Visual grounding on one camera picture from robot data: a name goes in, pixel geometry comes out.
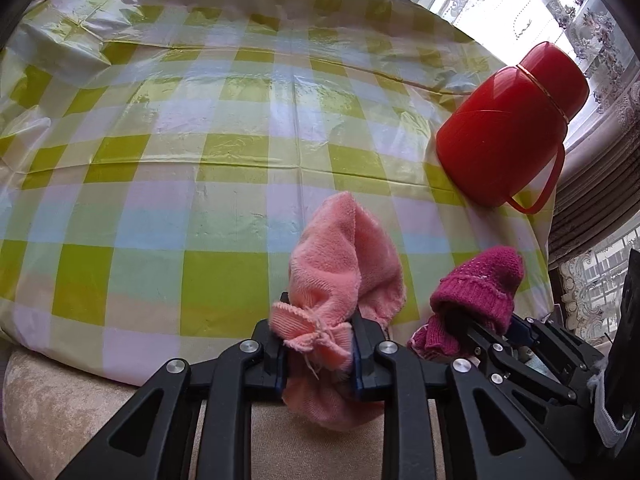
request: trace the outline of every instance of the magenta knitted hat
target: magenta knitted hat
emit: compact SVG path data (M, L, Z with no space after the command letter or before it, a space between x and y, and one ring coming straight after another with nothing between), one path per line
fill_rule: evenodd
M494 330L504 334L523 275L522 259L515 249L493 247L442 278L431 295L431 309L440 314L450 306L447 304L456 304L472 316L490 320Z

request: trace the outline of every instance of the pink knit hat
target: pink knit hat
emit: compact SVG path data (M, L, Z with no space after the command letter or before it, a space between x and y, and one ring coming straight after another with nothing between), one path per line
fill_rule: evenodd
M431 295L433 316L407 346L425 359L459 356L460 343L445 330L448 308L462 308L488 329L503 335L511 321L513 297L524 275L522 259L511 247L493 247L453 269Z

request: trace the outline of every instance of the curtain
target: curtain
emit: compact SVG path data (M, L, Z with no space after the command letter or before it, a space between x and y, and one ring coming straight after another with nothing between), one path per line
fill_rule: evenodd
M569 126L549 235L552 267L587 251L640 209L640 63L601 0L413 0L507 64L552 41L588 78Z

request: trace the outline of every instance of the pink fabric bow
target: pink fabric bow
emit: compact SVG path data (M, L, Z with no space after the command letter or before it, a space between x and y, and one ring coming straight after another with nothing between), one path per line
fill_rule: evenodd
M382 413L379 403L348 398L351 325L360 313L386 328L404 305L402 265L391 238L348 192L326 199L289 259L289 301L271 307L270 327L289 355L282 395L294 412L332 430Z

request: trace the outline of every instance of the pink cloth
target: pink cloth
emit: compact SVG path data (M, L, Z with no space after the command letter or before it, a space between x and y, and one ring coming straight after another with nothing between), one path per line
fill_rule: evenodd
M269 324L289 355L283 400L332 430L348 430L382 413L379 403L349 400L351 325L356 305L386 329L405 300L402 265L378 221L348 192L326 199L289 260L289 301L271 307Z
M445 329L444 316L449 308L462 308L497 335L503 335L523 275L520 255L511 247L493 247L456 267L440 280L430 300L433 316L414 333L407 347L424 359L461 356L460 343Z

